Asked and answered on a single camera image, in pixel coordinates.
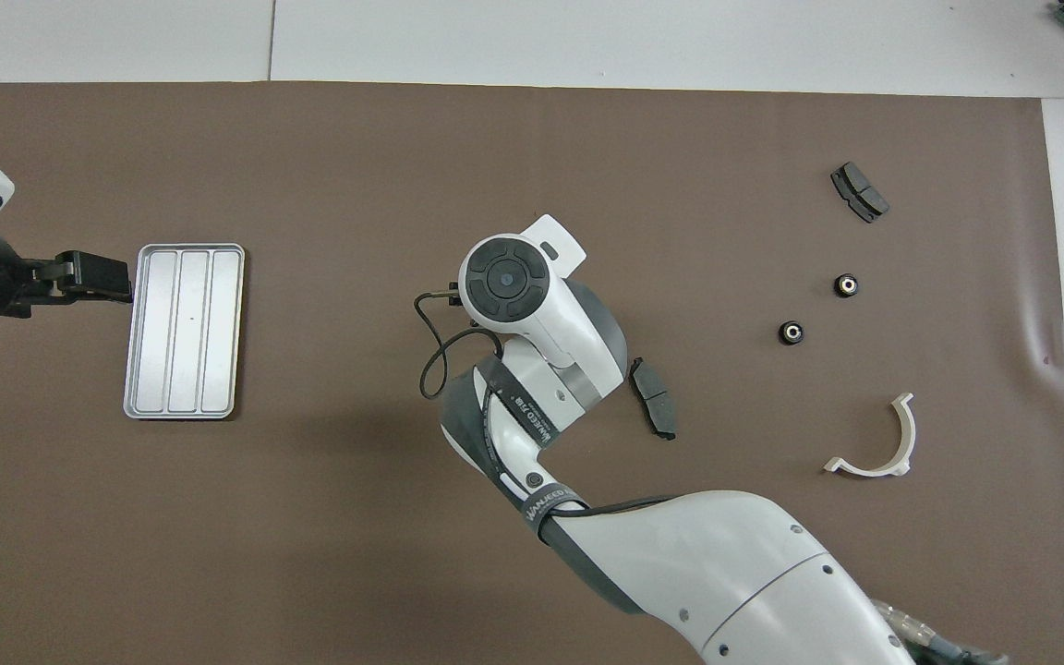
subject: round button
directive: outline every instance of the round button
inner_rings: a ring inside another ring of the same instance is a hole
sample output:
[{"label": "round button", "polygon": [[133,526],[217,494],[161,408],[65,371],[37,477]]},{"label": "round button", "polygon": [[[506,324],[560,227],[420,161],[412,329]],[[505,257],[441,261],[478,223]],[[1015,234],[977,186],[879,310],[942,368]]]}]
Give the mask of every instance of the round button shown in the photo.
[{"label": "round button", "polygon": [[528,269],[520,262],[512,260],[495,262],[486,271],[486,288],[499,299],[519,296],[528,280]]}]

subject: rectangular tray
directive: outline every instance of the rectangular tray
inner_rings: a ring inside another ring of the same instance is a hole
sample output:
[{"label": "rectangular tray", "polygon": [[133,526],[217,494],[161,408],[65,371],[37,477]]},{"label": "rectangular tray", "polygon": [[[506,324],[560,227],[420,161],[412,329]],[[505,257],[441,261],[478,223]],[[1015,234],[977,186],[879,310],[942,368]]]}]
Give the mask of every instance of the rectangular tray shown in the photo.
[{"label": "rectangular tray", "polygon": [[228,416],[236,395],[245,249],[232,243],[147,245],[136,266],[127,416]]}]

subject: white curved plastic part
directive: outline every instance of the white curved plastic part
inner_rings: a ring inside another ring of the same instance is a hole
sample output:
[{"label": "white curved plastic part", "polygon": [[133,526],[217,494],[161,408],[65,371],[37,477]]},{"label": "white curved plastic part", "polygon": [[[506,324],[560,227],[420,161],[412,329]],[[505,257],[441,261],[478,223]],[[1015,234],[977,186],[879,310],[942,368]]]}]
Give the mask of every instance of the white curved plastic part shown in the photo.
[{"label": "white curved plastic part", "polygon": [[827,468],[828,471],[844,470],[852,472],[854,476],[865,476],[866,479],[878,479],[881,476],[904,476],[909,471],[909,455],[914,451],[914,442],[917,438],[914,414],[909,411],[909,400],[912,399],[914,399],[914,393],[902,393],[898,399],[891,402],[894,411],[898,412],[898,419],[902,425],[902,440],[900,440],[898,453],[894,454],[894,459],[874,468],[874,470],[865,470],[865,468],[852,466],[842,458],[833,458],[828,460],[828,464],[825,464],[824,468]]}]

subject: black strap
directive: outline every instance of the black strap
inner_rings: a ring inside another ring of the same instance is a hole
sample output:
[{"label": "black strap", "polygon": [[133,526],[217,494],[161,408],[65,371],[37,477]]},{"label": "black strap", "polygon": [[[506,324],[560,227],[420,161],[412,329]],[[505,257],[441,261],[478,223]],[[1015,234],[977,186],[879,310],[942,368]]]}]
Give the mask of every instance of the black strap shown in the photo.
[{"label": "black strap", "polygon": [[579,497],[578,493],[575,493],[569,485],[549,483],[536,489],[536,492],[523,500],[523,505],[520,505],[520,514],[523,515],[523,520],[528,522],[528,526],[539,537],[541,526],[544,525],[545,518],[549,517],[549,513],[552,513],[553,508],[563,504],[567,500],[575,500],[579,504],[585,505],[582,497]]},{"label": "black strap", "polygon": [[482,375],[486,385],[491,387],[495,396],[499,397],[499,401],[503,402],[503,408],[508,409],[508,413],[512,414],[515,421],[519,422],[529,437],[532,437],[532,440],[536,442],[542,450],[556,440],[556,437],[561,435],[561,430],[558,430],[552,420],[549,420],[548,414],[541,409],[541,404],[532,399],[532,395],[523,387],[522,383],[519,383],[518,379],[515,379],[512,370],[508,369],[508,366],[503,365],[498,356],[486,356],[476,367],[479,368],[479,375]]}]

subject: metal tray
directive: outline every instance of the metal tray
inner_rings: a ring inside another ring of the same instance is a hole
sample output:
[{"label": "metal tray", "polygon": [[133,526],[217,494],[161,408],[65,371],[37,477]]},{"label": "metal tray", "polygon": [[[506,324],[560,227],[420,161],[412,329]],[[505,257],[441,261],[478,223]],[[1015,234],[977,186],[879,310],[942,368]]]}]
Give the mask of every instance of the metal tray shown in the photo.
[{"label": "metal tray", "polygon": [[137,265],[127,416],[228,416],[236,395],[245,249],[232,243],[147,245]]}]

